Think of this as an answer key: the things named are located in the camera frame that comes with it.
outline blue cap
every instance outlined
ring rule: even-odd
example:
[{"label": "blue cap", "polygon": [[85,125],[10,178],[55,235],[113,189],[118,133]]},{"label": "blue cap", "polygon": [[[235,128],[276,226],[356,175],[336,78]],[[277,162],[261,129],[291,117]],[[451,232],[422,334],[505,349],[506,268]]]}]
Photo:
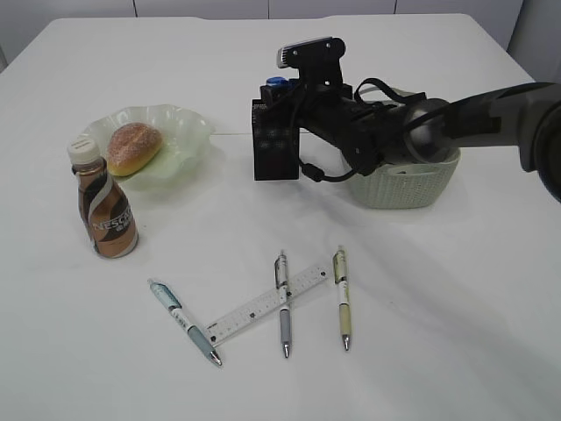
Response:
[{"label": "blue cap", "polygon": [[269,77],[266,80],[266,86],[282,86],[287,83],[288,81],[282,76]]}]

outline white table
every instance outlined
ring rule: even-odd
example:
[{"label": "white table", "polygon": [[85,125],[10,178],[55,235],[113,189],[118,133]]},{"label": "white table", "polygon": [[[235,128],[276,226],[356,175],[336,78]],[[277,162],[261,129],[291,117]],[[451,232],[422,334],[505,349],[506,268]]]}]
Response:
[{"label": "white table", "polygon": [[[528,82],[471,19],[56,21],[0,75],[4,196],[0,419],[559,419],[559,205],[514,148],[466,150],[427,209],[367,210],[344,185],[254,182],[250,99],[279,46],[348,46],[344,77],[378,76],[449,100]],[[141,240],[119,260],[89,249],[65,146],[126,105],[176,103],[209,117],[213,147],[180,189],[128,191]],[[304,135],[303,152],[341,170]],[[146,278],[211,321],[349,252],[354,336],[344,353],[332,286],[293,312],[281,356],[269,318],[208,363]]]}]

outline white bottle cap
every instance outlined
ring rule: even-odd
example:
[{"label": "white bottle cap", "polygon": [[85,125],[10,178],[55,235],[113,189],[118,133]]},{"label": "white bottle cap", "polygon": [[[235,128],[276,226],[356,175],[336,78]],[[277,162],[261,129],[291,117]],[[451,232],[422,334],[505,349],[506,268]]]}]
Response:
[{"label": "white bottle cap", "polygon": [[101,156],[99,146],[90,138],[81,138],[71,141],[68,144],[67,152],[72,165],[89,164]]}]

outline bread roll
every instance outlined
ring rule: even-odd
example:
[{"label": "bread roll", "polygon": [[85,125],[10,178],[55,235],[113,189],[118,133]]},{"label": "bread roll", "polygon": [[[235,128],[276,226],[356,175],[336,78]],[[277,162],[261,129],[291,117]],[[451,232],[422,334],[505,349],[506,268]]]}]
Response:
[{"label": "bread roll", "polygon": [[130,123],[116,130],[107,147],[107,169],[113,175],[136,173],[160,150],[161,133],[144,123]]}]

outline glass plate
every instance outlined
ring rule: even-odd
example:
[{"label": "glass plate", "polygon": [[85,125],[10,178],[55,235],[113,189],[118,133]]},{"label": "glass plate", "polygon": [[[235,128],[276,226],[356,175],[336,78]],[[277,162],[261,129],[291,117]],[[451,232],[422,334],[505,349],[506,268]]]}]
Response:
[{"label": "glass plate", "polygon": [[79,138],[95,140],[105,157],[115,130],[129,123],[150,125],[161,132],[164,140],[162,148],[143,168],[127,177],[115,177],[127,188],[138,189],[170,184],[178,176],[194,169],[215,130],[194,111],[162,104],[123,108],[90,124]]}]

